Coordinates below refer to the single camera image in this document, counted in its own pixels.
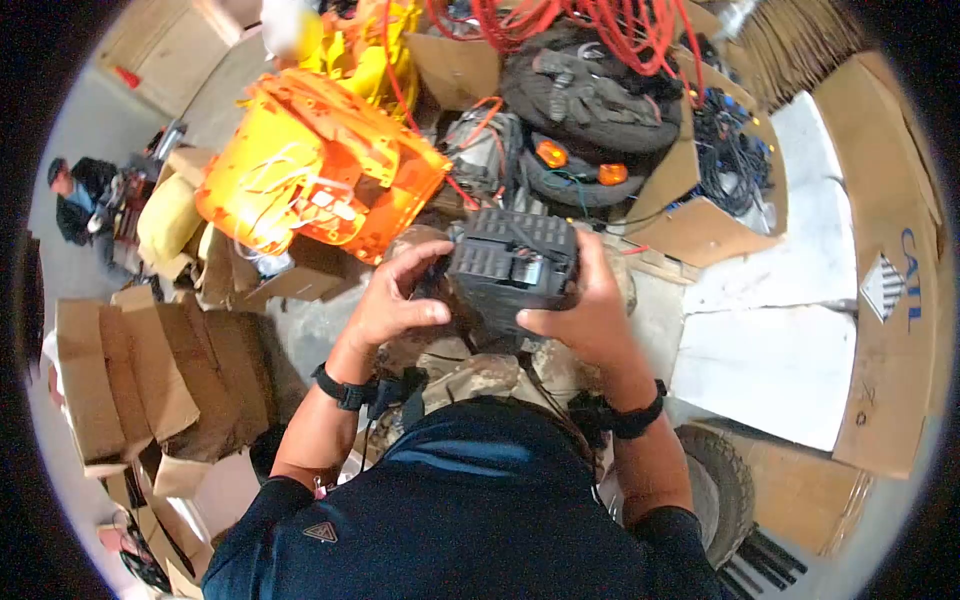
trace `black tube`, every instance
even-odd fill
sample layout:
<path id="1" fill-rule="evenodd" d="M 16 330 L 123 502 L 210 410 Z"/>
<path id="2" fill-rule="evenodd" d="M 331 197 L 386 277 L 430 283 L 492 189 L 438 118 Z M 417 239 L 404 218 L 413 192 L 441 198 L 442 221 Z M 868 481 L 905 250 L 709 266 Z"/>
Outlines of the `black tube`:
<path id="1" fill-rule="evenodd" d="M 733 595 L 735 595 L 737 598 L 742 598 L 743 600 L 754 599 L 754 595 L 751 594 L 746 589 L 744 589 L 743 586 L 738 584 L 736 580 L 730 576 L 729 573 L 725 573 L 724 571 L 717 571 L 717 576 L 720 577 L 720 581 L 723 582 L 724 585 L 727 586 L 727 588 L 729 588 L 730 591 L 733 592 Z"/>
<path id="2" fill-rule="evenodd" d="M 801 575 L 806 574 L 805 564 L 798 561 L 795 556 L 784 550 L 778 543 L 764 536 L 759 529 L 755 529 L 754 532 L 747 538 L 747 540 L 752 541 L 765 550 L 769 550 L 785 564 L 788 564 L 794 570 L 800 571 Z"/>
<path id="3" fill-rule="evenodd" d="M 766 565 L 762 557 L 757 556 L 752 548 L 740 546 L 736 553 L 739 554 L 740 558 L 746 561 L 754 571 L 759 573 L 761 577 L 773 584 L 777 589 L 780 591 L 786 589 L 786 583 L 777 576 L 777 573 L 770 570 L 770 567 Z"/>
<path id="4" fill-rule="evenodd" d="M 790 569 L 784 568 L 783 565 L 780 564 L 777 559 L 770 556 L 768 552 L 765 552 L 763 549 L 759 548 L 749 540 L 744 540 L 743 545 L 740 547 L 743 548 L 744 546 L 747 547 L 748 552 L 755 553 L 757 558 L 761 559 L 763 563 L 770 568 L 770 570 L 777 573 L 777 575 L 780 576 L 780 578 L 787 584 L 792 586 L 797 583 L 797 578 L 790 574 Z"/>
<path id="5" fill-rule="evenodd" d="M 729 570 L 733 571 L 733 573 L 740 578 L 740 581 L 747 584 L 747 586 L 749 586 L 750 589 L 756 593 L 763 593 L 763 588 L 760 587 L 760 584 L 754 581 L 754 578 L 748 575 L 747 571 L 743 570 L 743 567 L 735 563 L 733 559 L 727 561 L 727 563 L 724 564 L 724 568 L 728 568 Z"/>

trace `hand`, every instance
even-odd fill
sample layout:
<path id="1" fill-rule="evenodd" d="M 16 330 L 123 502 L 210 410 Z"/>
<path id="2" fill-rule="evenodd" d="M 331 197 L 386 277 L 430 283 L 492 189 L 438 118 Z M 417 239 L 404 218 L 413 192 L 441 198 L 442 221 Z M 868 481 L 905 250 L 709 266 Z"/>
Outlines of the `hand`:
<path id="1" fill-rule="evenodd" d="M 104 225 L 103 219 L 100 218 L 100 215 L 93 215 L 90 217 L 90 220 L 86 222 L 86 230 L 90 233 L 96 233 Z"/>
<path id="2" fill-rule="evenodd" d="M 580 276 L 577 305 L 570 310 L 521 310 L 516 322 L 539 335 L 556 338 L 577 358 L 600 368 L 628 364 L 638 347 L 630 333 L 624 300 L 599 235 L 577 229 Z"/>
<path id="3" fill-rule="evenodd" d="M 437 257 L 452 251 L 453 242 L 426 242 L 380 265 L 344 331 L 353 349 L 370 353 L 412 327 L 449 323 L 443 302 L 408 298 Z"/>

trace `person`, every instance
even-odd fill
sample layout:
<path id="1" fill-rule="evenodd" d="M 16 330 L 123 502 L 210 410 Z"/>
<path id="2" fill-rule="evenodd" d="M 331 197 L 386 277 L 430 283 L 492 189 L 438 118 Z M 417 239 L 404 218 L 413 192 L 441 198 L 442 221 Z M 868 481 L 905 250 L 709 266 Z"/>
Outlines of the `person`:
<path id="1" fill-rule="evenodd" d="M 408 300 L 428 266 L 453 250 L 431 241 L 374 272 L 291 419 L 271 477 L 216 548 L 204 598 L 722 597 L 692 513 L 684 451 L 657 414 L 660 390 L 603 244 L 577 235 L 576 305 L 523 310 L 516 320 L 599 369 L 618 419 L 655 417 L 639 431 L 614 428 L 622 527 L 594 500 L 593 464 L 564 421 L 531 396 L 485 394 L 490 372 L 463 363 L 437 381 L 446 405 L 425 410 L 370 469 L 315 499 L 356 437 L 344 389 L 363 389 L 355 386 L 371 379 L 384 343 L 451 320 L 443 301 Z M 471 397 L 443 384 L 465 373 Z"/>
<path id="2" fill-rule="evenodd" d="M 116 165 L 105 160 L 84 157 L 73 169 L 62 157 L 54 158 L 47 170 L 47 184 L 57 194 L 57 227 L 64 241 L 77 246 L 93 246 L 100 273 L 118 288 L 135 274 L 113 260 L 112 215 L 105 209 L 111 183 L 119 173 Z M 105 222 L 96 233 L 87 230 L 95 214 Z"/>

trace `navy blue shirt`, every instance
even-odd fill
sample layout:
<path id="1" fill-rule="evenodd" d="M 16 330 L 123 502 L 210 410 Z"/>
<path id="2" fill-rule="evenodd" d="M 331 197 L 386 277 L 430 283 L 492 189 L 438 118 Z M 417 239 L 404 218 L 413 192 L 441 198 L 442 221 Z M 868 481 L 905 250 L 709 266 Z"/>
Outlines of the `navy blue shirt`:
<path id="1" fill-rule="evenodd" d="M 490 401 L 418 421 L 324 500 L 271 478 L 210 562 L 204 598 L 720 598 L 696 516 L 627 531 L 550 419 Z"/>

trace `shirt logo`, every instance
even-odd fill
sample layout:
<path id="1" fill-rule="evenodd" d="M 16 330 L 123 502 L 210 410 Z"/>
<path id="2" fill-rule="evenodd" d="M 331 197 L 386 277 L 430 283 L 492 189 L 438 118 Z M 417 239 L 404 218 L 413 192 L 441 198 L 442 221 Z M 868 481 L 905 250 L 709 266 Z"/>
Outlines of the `shirt logo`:
<path id="1" fill-rule="evenodd" d="M 303 530 L 303 534 L 320 541 L 337 543 L 337 532 L 333 529 L 333 523 L 330 521 L 324 521 L 319 525 L 305 529 Z"/>

